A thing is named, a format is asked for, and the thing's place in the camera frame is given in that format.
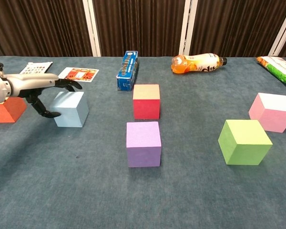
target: green snack bag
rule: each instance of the green snack bag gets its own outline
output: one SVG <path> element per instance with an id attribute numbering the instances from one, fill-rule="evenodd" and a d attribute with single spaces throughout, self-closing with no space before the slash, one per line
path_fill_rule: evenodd
<path id="1" fill-rule="evenodd" d="M 276 78 L 286 83 L 286 60 L 276 56 L 259 56 L 256 60 Z"/>

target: foam cube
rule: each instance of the foam cube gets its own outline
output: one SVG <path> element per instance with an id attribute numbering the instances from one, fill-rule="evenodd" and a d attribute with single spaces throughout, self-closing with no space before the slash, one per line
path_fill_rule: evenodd
<path id="1" fill-rule="evenodd" d="M 282 133 L 286 129 L 286 95 L 258 93 L 249 110 L 264 130 Z"/>
<path id="2" fill-rule="evenodd" d="M 9 97 L 0 103 L 0 123 L 15 123 L 27 108 L 22 98 Z"/>
<path id="3" fill-rule="evenodd" d="M 54 118 L 58 127 L 83 127 L 89 113 L 84 92 L 59 92 L 50 110 L 61 113 Z"/>
<path id="4" fill-rule="evenodd" d="M 160 89 L 158 84 L 135 84 L 133 116 L 135 119 L 159 119 Z"/>
<path id="5" fill-rule="evenodd" d="M 158 167 L 161 139 L 158 122 L 127 123 L 126 149 L 128 167 Z"/>
<path id="6" fill-rule="evenodd" d="M 272 146 L 258 120 L 226 120 L 218 143 L 227 165 L 259 165 Z"/>

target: gray robot arm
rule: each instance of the gray robot arm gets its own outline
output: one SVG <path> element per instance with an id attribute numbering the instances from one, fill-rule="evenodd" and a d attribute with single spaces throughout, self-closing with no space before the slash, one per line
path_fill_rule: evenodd
<path id="1" fill-rule="evenodd" d="M 51 73 L 43 74 L 3 74 L 3 64 L 0 63 L 0 103 L 6 97 L 26 98 L 35 110 L 42 116 L 53 118 L 60 116 L 58 112 L 47 111 L 38 96 L 42 91 L 50 87 L 65 88 L 74 92 L 74 87 L 82 89 L 82 86 L 73 80 L 59 79 Z"/>

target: table surface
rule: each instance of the table surface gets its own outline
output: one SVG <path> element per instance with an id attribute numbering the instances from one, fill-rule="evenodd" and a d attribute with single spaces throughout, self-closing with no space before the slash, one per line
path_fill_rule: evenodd
<path id="1" fill-rule="evenodd" d="M 27 62 L 100 69 L 81 83 L 83 128 L 57 127 L 28 106 L 0 124 L 0 229 L 286 229 L 286 130 L 259 166 L 227 166 L 218 144 L 226 119 L 249 119 L 258 92 L 286 84 L 255 58 L 228 58 L 210 73 L 175 75 L 171 57 L 140 57 L 137 84 L 159 84 L 161 166 L 128 168 L 126 123 L 133 92 L 117 91 L 122 57 L 0 57 L 5 73 Z M 58 88 L 43 91 L 49 107 Z"/>

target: plastic bottle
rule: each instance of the plastic bottle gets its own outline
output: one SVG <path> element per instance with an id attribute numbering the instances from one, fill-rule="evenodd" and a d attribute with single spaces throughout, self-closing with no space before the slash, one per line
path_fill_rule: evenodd
<path id="1" fill-rule="evenodd" d="M 219 57 L 213 53 L 205 53 L 195 56 L 178 55 L 172 59 L 172 71 L 174 73 L 210 72 L 227 64 L 225 57 Z"/>

